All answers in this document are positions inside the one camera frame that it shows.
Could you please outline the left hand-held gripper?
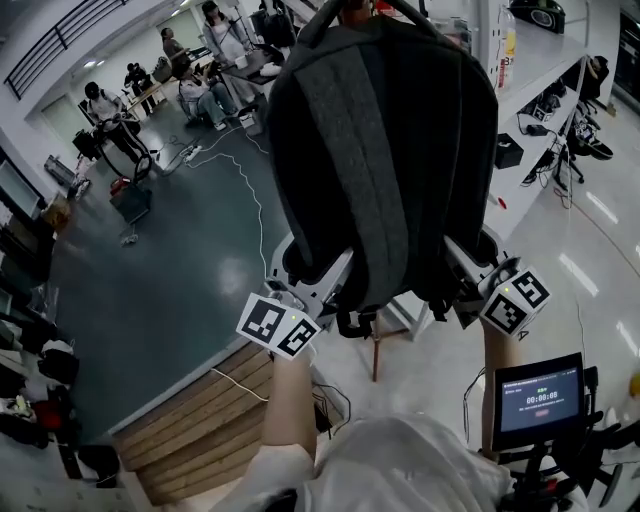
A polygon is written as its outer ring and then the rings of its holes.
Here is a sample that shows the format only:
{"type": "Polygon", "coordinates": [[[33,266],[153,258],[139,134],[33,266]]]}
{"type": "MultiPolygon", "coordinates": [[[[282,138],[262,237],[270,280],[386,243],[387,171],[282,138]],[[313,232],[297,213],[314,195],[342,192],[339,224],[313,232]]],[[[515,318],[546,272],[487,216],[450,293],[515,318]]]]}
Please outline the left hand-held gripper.
{"type": "Polygon", "coordinates": [[[331,326],[352,266],[353,250],[347,249],[316,282],[304,283],[298,279],[295,237],[288,233],[274,250],[260,292],[249,295],[236,332],[274,355],[295,359],[331,326]]]}

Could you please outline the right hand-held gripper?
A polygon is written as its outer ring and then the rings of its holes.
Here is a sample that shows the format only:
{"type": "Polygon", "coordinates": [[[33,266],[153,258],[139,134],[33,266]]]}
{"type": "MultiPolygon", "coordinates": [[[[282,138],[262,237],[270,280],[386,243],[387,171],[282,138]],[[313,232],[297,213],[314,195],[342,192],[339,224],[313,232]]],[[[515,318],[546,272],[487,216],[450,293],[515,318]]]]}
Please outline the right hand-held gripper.
{"type": "Polygon", "coordinates": [[[451,305],[466,328],[481,319],[504,335],[515,336],[540,313],[551,292],[539,273],[524,266],[484,225],[475,250],[444,238],[445,261],[456,284],[451,305]]]}

